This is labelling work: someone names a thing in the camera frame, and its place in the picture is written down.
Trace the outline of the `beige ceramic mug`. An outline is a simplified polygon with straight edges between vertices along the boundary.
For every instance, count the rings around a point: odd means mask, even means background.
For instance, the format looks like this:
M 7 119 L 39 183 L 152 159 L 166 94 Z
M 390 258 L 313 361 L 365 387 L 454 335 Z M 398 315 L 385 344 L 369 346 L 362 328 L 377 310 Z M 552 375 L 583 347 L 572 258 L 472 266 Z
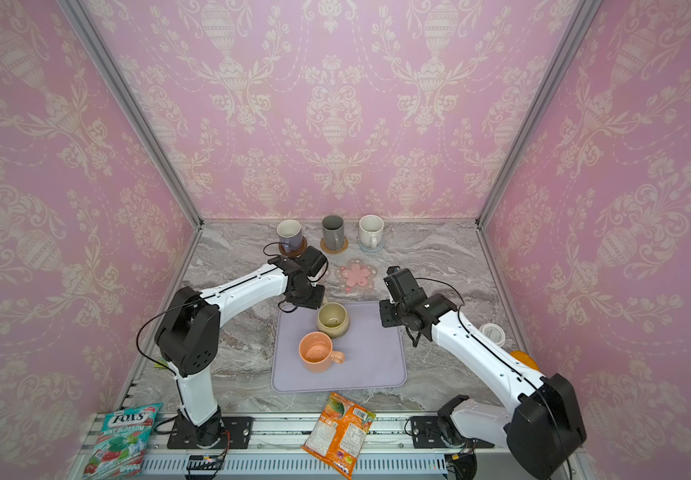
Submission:
M 351 328 L 351 316 L 342 304 L 328 302 L 318 310 L 316 327 L 331 339 L 341 338 Z

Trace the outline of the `brown wooden coaster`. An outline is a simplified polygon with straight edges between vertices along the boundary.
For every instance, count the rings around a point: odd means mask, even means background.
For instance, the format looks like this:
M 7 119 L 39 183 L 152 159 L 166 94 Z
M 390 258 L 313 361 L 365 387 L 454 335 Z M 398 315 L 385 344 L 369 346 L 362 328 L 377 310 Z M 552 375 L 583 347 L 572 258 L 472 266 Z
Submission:
M 299 248 L 292 250 L 292 251 L 286 251 L 284 249 L 283 244 L 281 244 L 281 243 L 278 244 L 279 253 L 281 255 L 287 257 L 287 258 L 295 258 L 295 257 L 301 256 L 301 254 L 303 254 L 303 252 L 305 252 L 305 250 L 307 250 L 307 248 L 308 248 L 308 242 L 307 242 L 307 239 L 305 236 L 302 236 L 301 244 L 300 244 Z

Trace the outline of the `pink flower coaster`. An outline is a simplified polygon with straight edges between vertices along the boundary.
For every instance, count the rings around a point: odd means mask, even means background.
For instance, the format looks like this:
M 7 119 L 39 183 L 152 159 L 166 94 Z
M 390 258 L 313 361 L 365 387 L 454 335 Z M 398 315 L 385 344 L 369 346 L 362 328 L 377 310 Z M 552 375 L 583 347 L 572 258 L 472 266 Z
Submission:
M 339 285 L 345 292 L 369 292 L 375 290 L 377 268 L 361 259 L 353 259 L 335 270 Z

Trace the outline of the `orange pink mug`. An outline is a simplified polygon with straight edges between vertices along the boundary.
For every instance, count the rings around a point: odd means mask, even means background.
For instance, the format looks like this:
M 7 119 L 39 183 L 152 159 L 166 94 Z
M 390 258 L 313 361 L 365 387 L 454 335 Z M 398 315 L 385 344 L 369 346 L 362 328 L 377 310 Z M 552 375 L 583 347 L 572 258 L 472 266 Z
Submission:
M 344 362 L 344 354 L 336 351 L 332 339 L 322 332 L 306 334 L 300 340 L 298 354 L 305 368 L 312 373 L 323 373 L 333 364 Z

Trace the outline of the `small lavender white cup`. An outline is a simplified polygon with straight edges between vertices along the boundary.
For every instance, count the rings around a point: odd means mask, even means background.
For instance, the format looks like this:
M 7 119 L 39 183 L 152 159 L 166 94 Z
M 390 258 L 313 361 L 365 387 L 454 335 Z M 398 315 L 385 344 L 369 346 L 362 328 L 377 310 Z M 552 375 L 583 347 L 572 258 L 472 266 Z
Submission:
M 299 250 L 303 244 L 301 224 L 297 220 L 281 221 L 276 228 L 279 248 L 285 254 Z

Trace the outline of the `woven rattan coaster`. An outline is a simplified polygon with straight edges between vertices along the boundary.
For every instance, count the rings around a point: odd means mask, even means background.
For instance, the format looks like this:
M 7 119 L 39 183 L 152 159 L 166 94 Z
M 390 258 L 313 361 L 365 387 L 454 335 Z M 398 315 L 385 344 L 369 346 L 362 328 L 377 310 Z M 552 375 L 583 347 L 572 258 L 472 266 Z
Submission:
M 333 250 L 333 249 L 330 249 L 327 247 L 325 239 L 322 238 L 319 242 L 319 247 L 324 253 L 329 254 L 329 255 L 341 254 L 341 253 L 345 252 L 345 250 L 347 250 L 347 248 L 349 248 L 349 240 L 345 239 L 343 241 L 343 246 L 341 246 L 341 248 L 339 248 L 337 250 Z

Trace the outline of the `grey mug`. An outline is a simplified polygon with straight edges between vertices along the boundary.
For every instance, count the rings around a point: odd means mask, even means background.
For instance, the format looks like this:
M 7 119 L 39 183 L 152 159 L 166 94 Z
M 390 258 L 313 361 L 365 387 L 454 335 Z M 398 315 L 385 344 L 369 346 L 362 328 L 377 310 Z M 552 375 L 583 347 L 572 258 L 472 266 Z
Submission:
M 343 246 L 343 241 L 347 238 L 344 236 L 344 220 L 338 215 L 329 215 L 323 218 L 322 222 L 322 238 L 325 239 L 328 248 L 337 250 Z

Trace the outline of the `white mug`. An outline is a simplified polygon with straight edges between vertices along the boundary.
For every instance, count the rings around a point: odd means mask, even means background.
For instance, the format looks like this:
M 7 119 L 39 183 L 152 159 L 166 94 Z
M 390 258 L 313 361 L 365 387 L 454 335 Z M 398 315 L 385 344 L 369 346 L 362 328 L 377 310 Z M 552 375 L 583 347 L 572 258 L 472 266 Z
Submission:
M 383 241 L 383 231 L 385 231 L 383 218 L 369 214 L 359 219 L 359 240 L 363 244 L 371 247 L 377 246 L 379 242 Z

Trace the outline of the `blue woven coaster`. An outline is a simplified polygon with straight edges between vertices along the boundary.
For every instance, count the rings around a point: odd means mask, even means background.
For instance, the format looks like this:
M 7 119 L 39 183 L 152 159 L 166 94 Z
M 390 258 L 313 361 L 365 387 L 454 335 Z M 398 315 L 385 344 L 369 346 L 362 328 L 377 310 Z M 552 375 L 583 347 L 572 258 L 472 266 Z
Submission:
M 383 239 L 383 241 L 379 242 L 379 244 L 377 244 L 377 246 L 375 246 L 375 247 L 365 245 L 365 244 L 363 244 L 363 242 L 361 242 L 361 240 L 359 240 L 359 249 L 363 252 L 367 252 L 370 254 L 371 253 L 377 253 L 377 252 L 383 250 L 383 248 L 385 248 L 385 240 L 384 239 Z

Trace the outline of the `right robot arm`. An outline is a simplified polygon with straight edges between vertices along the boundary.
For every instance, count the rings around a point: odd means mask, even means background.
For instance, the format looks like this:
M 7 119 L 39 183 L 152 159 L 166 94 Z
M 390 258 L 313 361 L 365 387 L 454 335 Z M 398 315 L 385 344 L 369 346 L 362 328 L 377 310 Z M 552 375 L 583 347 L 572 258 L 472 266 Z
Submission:
M 573 384 L 561 374 L 546 376 L 517 360 L 481 333 L 461 306 L 441 293 L 427 295 L 411 270 L 391 266 L 389 297 L 379 303 L 381 324 L 401 327 L 414 344 L 425 338 L 453 354 L 495 394 L 499 406 L 459 395 L 437 410 L 435 432 L 451 447 L 475 440 L 507 448 L 535 479 L 569 467 L 587 440 Z

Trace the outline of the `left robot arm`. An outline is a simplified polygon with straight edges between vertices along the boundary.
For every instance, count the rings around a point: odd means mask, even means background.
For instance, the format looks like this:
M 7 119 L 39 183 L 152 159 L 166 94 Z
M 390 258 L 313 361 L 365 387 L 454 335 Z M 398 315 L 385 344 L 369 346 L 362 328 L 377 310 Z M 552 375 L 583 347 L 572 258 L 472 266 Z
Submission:
M 307 247 L 296 257 L 278 254 L 265 264 L 217 287 L 179 289 L 162 314 L 154 342 L 173 373 L 180 405 L 175 428 L 199 448 L 219 446 L 227 436 L 212 388 L 210 366 L 218 352 L 221 327 L 265 300 L 317 310 L 325 287 L 319 277 L 328 267 L 325 255 Z

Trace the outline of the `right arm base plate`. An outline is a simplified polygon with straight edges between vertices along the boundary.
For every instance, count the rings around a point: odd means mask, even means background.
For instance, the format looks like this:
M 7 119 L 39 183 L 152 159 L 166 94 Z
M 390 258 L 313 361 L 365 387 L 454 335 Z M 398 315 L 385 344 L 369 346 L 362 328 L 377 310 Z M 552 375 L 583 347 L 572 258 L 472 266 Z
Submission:
M 477 438 L 465 439 L 451 423 L 439 416 L 413 416 L 409 418 L 409 435 L 415 449 L 491 449 L 493 444 Z

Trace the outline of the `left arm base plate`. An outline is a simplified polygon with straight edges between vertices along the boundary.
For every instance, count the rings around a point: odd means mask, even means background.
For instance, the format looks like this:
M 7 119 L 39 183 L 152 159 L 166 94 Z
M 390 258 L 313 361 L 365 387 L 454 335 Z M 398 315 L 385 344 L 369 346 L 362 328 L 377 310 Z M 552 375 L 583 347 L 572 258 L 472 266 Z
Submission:
M 215 442 L 209 446 L 210 449 L 225 449 L 226 442 L 229 440 L 230 450 L 245 450 L 248 448 L 253 426 L 253 417 L 250 416 L 227 416 L 222 418 L 222 432 Z M 188 422 L 177 416 L 174 420 L 173 428 L 167 439 L 167 448 L 170 450 L 185 449 L 206 449 L 196 440 L 196 435 L 189 430 Z

